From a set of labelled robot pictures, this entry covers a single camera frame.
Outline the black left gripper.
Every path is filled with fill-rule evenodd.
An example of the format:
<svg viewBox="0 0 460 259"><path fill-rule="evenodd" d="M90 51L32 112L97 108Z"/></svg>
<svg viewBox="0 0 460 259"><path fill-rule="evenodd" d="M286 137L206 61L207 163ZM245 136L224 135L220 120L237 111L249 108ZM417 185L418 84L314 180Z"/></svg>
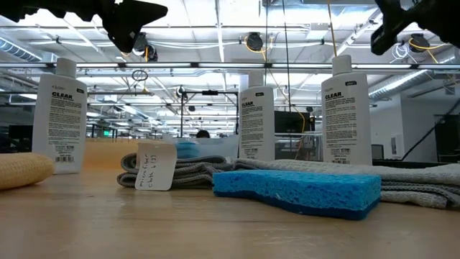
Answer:
<svg viewBox="0 0 460 259"><path fill-rule="evenodd" d="M72 12L85 22L102 11L103 28L123 53L132 51L143 26L168 13L166 6L145 1L126 0L117 4L114 0L1 0L1 16L14 22L39 9L46 9L61 19Z"/></svg>

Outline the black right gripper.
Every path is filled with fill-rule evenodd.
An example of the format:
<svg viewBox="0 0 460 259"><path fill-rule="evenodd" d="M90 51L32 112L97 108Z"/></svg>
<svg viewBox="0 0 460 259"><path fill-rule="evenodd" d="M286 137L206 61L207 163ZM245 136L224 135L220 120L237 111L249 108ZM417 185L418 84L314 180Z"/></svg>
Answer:
<svg viewBox="0 0 460 259"><path fill-rule="evenodd" d="M442 42L459 47L459 0L375 0L382 25L371 36L371 52L383 55L407 26L416 23Z"/></svg>

